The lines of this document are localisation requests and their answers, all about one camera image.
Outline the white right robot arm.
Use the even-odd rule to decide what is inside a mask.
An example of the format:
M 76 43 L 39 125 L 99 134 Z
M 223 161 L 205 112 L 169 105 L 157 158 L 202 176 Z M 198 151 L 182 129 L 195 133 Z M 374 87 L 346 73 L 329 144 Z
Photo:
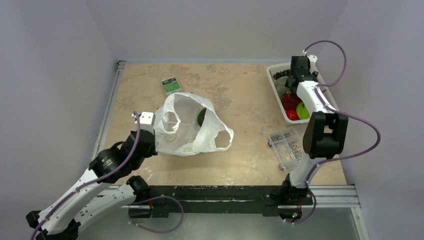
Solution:
M 290 184 L 280 191 L 282 200 L 288 204 L 300 198 L 299 189 L 309 186 L 326 160 L 331 160 L 344 149 L 348 118 L 335 112 L 321 91 L 318 75 L 308 56 L 291 58 L 286 86 L 302 100 L 310 118 L 302 139 L 304 153 L 288 175 Z

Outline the dark red fake apple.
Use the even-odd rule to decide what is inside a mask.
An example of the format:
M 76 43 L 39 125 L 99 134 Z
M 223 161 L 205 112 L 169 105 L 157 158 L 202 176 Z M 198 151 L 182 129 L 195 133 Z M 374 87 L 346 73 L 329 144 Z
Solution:
M 281 103 L 285 111 L 296 110 L 302 100 L 293 92 L 287 91 L 281 97 Z

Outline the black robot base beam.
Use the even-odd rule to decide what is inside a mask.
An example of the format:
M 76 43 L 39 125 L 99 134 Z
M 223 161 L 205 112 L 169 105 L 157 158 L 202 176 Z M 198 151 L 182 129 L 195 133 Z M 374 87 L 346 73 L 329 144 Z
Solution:
M 169 214 L 261 214 L 298 222 L 304 207 L 316 207 L 312 192 L 281 185 L 148 185 L 141 176 L 126 182 L 135 195 L 132 218 L 167 218 Z

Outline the white plastic shopping bag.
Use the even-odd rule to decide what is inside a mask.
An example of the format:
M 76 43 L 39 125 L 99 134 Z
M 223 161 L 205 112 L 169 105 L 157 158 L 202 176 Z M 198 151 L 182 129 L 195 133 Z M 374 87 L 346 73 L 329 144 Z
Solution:
M 202 126 L 199 112 L 206 108 Z M 227 151 L 234 131 L 217 115 L 210 99 L 190 92 L 168 95 L 155 115 L 156 151 L 180 157 Z

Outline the green fake fruit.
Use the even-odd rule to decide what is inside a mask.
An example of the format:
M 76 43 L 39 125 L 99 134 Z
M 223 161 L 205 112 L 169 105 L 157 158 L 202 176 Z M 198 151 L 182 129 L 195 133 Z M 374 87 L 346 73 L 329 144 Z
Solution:
M 300 102 L 296 107 L 296 114 L 300 120 L 306 120 L 310 118 L 310 114 L 303 102 Z

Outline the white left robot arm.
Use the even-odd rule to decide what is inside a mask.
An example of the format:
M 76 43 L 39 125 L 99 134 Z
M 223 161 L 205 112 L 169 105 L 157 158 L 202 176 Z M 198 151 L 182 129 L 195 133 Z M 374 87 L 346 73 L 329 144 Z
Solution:
M 33 228 L 32 240 L 75 240 L 79 232 L 117 208 L 151 197 L 150 187 L 139 175 L 130 177 L 114 190 L 119 179 L 137 170 L 146 158 L 156 156 L 155 132 L 131 131 L 125 141 L 98 153 L 77 182 L 44 210 L 26 215 Z

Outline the dark fake grape bunch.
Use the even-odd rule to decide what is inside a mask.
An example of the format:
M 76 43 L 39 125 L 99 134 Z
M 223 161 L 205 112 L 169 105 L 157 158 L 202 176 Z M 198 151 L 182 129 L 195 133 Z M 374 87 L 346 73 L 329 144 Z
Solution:
M 278 80 L 282 77 L 288 77 L 290 75 L 291 75 L 291 71 L 289 69 L 287 69 L 287 70 L 279 71 L 279 72 L 276 72 L 275 74 L 273 74 L 273 79 Z

